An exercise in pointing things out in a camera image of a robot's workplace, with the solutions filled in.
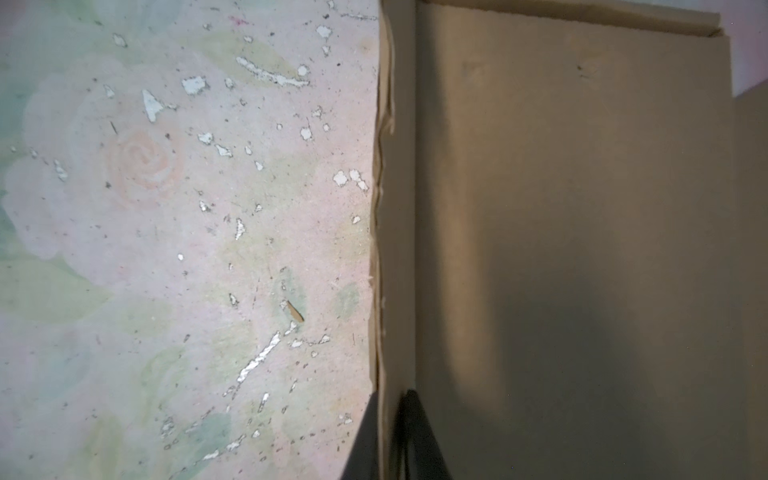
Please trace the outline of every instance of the cardboard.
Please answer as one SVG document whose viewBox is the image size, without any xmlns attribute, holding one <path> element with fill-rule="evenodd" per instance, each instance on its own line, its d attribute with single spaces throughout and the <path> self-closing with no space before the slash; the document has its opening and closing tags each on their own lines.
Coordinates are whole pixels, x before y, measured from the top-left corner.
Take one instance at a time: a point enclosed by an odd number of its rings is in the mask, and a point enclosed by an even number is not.
<svg viewBox="0 0 768 480">
<path fill-rule="evenodd" d="M 409 388 L 457 480 L 743 478 L 727 38 L 620 2 L 447 1 L 475 8 L 381 3 L 381 478 Z"/>
<path fill-rule="evenodd" d="M 768 81 L 735 100 L 750 477 L 768 478 Z"/>
</svg>

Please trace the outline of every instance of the cardboard wall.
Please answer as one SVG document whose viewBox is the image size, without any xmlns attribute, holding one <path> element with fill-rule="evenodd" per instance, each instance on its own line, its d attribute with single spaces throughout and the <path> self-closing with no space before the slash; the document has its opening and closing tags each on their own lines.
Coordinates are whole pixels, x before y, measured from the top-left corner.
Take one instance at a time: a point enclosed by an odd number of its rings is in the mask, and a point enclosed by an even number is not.
<svg viewBox="0 0 768 480">
<path fill-rule="evenodd" d="M 415 380 L 454 478 L 743 478 L 727 38 L 416 31 Z"/>
<path fill-rule="evenodd" d="M 768 478 L 768 81 L 736 99 L 750 478 Z"/>
</svg>

